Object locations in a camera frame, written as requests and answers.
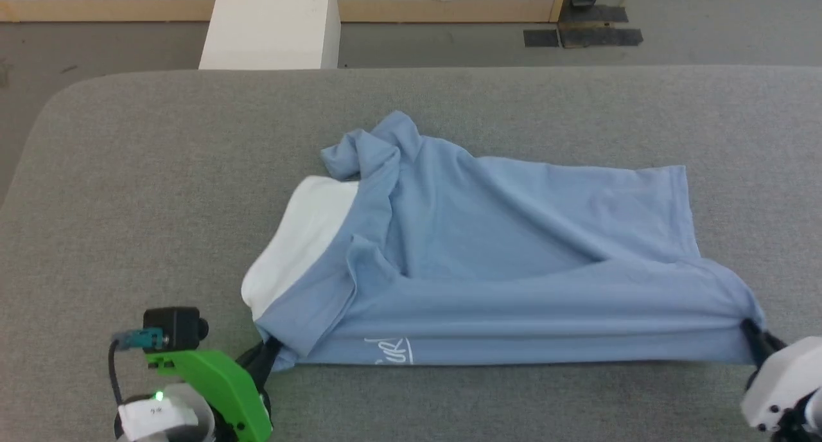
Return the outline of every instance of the t-shirt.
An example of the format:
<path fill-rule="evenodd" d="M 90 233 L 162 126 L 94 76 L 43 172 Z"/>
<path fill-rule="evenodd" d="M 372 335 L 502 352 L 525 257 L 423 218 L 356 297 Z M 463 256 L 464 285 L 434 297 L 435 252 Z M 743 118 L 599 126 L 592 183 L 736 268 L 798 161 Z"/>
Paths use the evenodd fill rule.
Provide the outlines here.
<path fill-rule="evenodd" d="M 763 313 L 699 255 L 684 166 L 477 158 L 399 112 L 321 156 L 360 182 L 325 250 L 258 307 L 259 331 L 284 343 L 276 369 L 751 363 L 739 324 L 764 327 Z"/>

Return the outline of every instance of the white label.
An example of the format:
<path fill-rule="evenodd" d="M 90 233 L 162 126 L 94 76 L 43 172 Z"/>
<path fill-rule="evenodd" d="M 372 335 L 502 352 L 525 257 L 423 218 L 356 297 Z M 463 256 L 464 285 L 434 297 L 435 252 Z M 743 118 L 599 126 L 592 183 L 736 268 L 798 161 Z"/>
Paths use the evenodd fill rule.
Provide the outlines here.
<path fill-rule="evenodd" d="M 168 398 L 127 403 L 118 407 L 118 413 L 123 432 L 131 442 L 181 425 L 197 425 L 194 410 L 177 407 Z"/>

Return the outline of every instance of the concrete floor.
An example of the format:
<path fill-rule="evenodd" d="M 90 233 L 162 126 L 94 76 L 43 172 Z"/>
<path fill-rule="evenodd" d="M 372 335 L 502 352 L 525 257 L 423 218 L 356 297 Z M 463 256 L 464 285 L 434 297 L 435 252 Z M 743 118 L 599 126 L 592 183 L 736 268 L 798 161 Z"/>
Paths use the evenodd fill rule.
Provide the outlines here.
<path fill-rule="evenodd" d="M 616 4 L 619 0 L 599 0 Z M 819 0 L 625 0 L 636 48 L 525 49 L 539 24 L 346 24 L 340 67 L 822 65 Z M 195 68 L 206 23 L 0 24 L 0 205 L 33 120 L 73 82 Z"/>

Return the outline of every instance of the gray padded surface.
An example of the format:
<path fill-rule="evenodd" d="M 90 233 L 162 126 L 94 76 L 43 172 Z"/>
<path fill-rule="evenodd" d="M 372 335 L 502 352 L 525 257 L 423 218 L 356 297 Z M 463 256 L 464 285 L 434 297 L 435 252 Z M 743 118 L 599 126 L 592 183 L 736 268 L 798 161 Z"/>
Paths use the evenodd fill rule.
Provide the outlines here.
<path fill-rule="evenodd" d="M 111 440 L 109 335 L 198 305 L 205 346 L 258 339 L 239 296 L 318 152 L 403 109 L 475 155 L 686 164 L 699 246 L 786 340 L 818 334 L 822 71 L 602 67 L 107 76 L 44 108 L 0 210 L 0 439 Z M 125 395 L 161 380 L 118 358 Z M 758 440 L 748 367 L 301 366 L 278 441 Z"/>

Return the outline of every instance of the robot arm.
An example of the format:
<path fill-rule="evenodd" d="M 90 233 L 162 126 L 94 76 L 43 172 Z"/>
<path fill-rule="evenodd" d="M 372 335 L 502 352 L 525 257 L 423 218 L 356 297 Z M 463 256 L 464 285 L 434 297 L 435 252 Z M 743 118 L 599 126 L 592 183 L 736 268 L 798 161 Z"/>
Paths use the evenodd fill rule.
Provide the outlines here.
<path fill-rule="evenodd" d="M 740 327 L 757 366 L 742 399 L 748 425 L 774 442 L 822 441 L 822 337 L 788 346 L 749 319 Z"/>
<path fill-rule="evenodd" d="M 114 436 L 132 442 L 179 440 L 265 442 L 271 434 L 271 403 L 264 386 L 282 346 L 260 342 L 232 360 L 220 351 L 197 350 L 208 323 L 193 307 L 152 308 L 143 328 L 114 335 L 109 348 L 109 378 L 118 415 Z M 142 349 L 149 368 L 176 376 L 153 395 L 126 399 L 114 372 L 114 352 Z"/>

